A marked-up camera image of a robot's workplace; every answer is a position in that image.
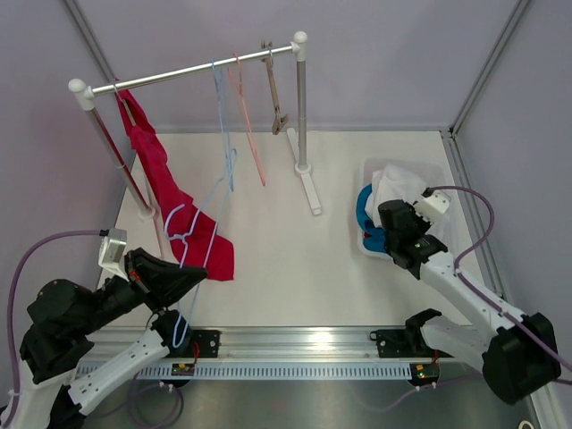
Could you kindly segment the magenta t shirt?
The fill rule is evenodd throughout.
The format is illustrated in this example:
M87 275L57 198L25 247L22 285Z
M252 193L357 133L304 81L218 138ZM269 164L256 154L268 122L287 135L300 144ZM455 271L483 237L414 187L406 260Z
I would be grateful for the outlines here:
M205 267L209 280L231 281L235 267L232 243L215 232L215 219L200 210L176 183L167 152L135 97L128 90L115 96L125 132L158 204L172 254L185 266Z

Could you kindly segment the blue t shirt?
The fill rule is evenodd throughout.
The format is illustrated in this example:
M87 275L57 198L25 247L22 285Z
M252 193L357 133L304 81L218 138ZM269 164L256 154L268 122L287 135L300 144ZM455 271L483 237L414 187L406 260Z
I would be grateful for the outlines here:
M357 245L368 257L390 260L391 257L385 251L385 231L382 227L376 227L371 215L367 212L367 201L372 195L372 185L367 184L359 191L356 202L355 216L357 221ZM364 231L372 237L364 238Z

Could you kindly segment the pink wire hanger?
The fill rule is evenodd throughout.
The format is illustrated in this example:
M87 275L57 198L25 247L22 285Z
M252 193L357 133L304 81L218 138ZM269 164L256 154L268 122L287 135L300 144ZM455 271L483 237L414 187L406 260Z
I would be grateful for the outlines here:
M258 178L261 182L261 185L263 187L265 187L266 186L265 170L264 170L262 161L261 161L259 153L258 153L258 147L257 147L256 139L254 137L254 133L252 131L252 126L251 126L251 122L250 122L250 118L249 118L249 112L248 112L248 105L247 105L247 101L246 101L245 94L244 94L243 68L242 68L239 56L234 55L234 59L236 60L236 65L235 66L229 66L227 69L227 73L228 73L228 77L229 77L230 82L231 82L231 87L234 91L234 94L235 94L236 99L237 99L237 103L239 105L242 120L243 120L244 125L246 127L246 135L247 135L248 145L249 145L250 152L251 152L253 161L255 163L256 169L257 169Z

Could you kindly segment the white t shirt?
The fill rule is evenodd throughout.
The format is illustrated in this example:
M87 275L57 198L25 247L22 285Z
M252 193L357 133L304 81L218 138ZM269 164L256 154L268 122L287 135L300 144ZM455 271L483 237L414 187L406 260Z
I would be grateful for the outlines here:
M366 210L371 215L374 225L382 227L378 206L391 200L403 200L413 206L427 189L427 183L415 172L394 164L387 164L381 170L372 173L372 195L367 201ZM450 209L437 223L445 224L450 220Z

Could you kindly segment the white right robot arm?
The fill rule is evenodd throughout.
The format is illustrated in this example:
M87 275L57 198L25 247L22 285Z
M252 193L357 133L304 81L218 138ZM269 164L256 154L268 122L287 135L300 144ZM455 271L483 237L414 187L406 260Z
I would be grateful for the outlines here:
M403 200L380 204L385 250L395 265L445 297L471 324L453 323L437 310L415 317L404 333L415 355L437 349L479 371L491 391L513 405L562 374L553 326L526 315L482 285L473 284L448 248L428 234L430 223Z

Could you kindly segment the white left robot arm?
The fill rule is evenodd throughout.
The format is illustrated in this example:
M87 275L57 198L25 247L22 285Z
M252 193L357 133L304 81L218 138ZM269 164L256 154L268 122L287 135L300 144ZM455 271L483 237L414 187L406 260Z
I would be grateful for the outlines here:
M141 369L189 351L191 334L176 326L172 305L200 284L207 270L168 263L136 248L113 273L96 290L65 279L51 281L29 305L32 325L16 360L19 381L1 415L4 428L79 428ZM95 346L89 335L139 306L156 320L125 351L78 378L79 362Z

